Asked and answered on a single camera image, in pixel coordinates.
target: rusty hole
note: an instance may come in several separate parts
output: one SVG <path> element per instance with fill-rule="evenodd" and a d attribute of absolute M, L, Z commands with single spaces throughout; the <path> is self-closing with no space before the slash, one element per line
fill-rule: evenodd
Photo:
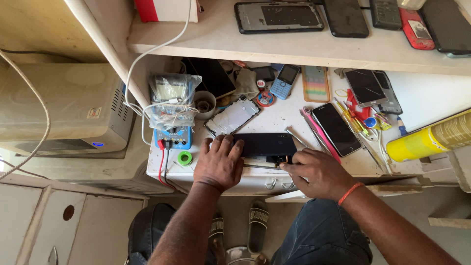
<path fill-rule="evenodd" d="M 64 213 L 62 214 L 64 221 L 69 221 L 70 218 L 72 218 L 74 211 L 75 211 L 75 208 L 72 205 L 67 206 L 64 210 Z"/>

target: green tape roll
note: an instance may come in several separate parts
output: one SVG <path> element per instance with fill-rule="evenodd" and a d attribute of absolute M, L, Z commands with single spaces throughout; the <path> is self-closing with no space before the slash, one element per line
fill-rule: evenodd
<path fill-rule="evenodd" d="M 191 153 L 188 151 L 181 151 L 178 154 L 178 162 L 182 166 L 189 166 L 191 162 L 193 161 L 193 157 L 191 156 Z"/>

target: red probe wire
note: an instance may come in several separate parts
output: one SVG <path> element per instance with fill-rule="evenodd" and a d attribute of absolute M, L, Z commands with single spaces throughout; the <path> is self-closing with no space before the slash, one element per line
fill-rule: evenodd
<path fill-rule="evenodd" d="M 167 186 L 167 187 L 170 187 L 170 188 L 172 188 L 172 189 L 175 190 L 174 187 L 170 186 L 170 185 L 167 184 L 167 183 L 164 183 L 164 182 L 162 181 L 162 179 L 160 179 L 160 171 L 162 170 L 163 157 L 164 157 L 164 149 L 165 149 L 165 147 L 163 146 L 163 140 L 162 140 L 162 139 L 158 140 L 158 141 L 157 141 L 157 145 L 159 146 L 160 150 L 162 150 L 162 159 L 160 160 L 160 167 L 159 167 L 159 181 L 160 181 L 160 183 L 162 183 L 163 185 L 165 185 L 165 186 Z"/>

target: dark blue jeans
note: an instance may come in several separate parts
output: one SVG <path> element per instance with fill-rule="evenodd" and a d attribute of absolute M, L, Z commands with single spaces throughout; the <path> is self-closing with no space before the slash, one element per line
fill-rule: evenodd
<path fill-rule="evenodd" d="M 272 265 L 369 265 L 373 255 L 358 224 L 328 199 L 308 201 L 294 219 Z"/>

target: orange wristband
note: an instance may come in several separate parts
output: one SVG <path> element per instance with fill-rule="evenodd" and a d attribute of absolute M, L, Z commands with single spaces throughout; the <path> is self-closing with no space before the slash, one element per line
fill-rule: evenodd
<path fill-rule="evenodd" d="M 349 191 L 346 192 L 345 195 L 343 195 L 343 197 L 339 200 L 339 203 L 338 203 L 339 206 L 342 204 L 342 202 L 345 200 L 345 198 L 346 198 L 348 195 L 350 195 L 350 193 L 352 193 L 352 191 L 354 191 L 356 188 L 360 187 L 361 185 L 364 185 L 364 184 L 361 183 L 361 182 L 358 182 L 358 183 L 356 183 L 355 185 L 353 185 L 353 187 L 351 187 L 351 188 L 349 189 Z"/>

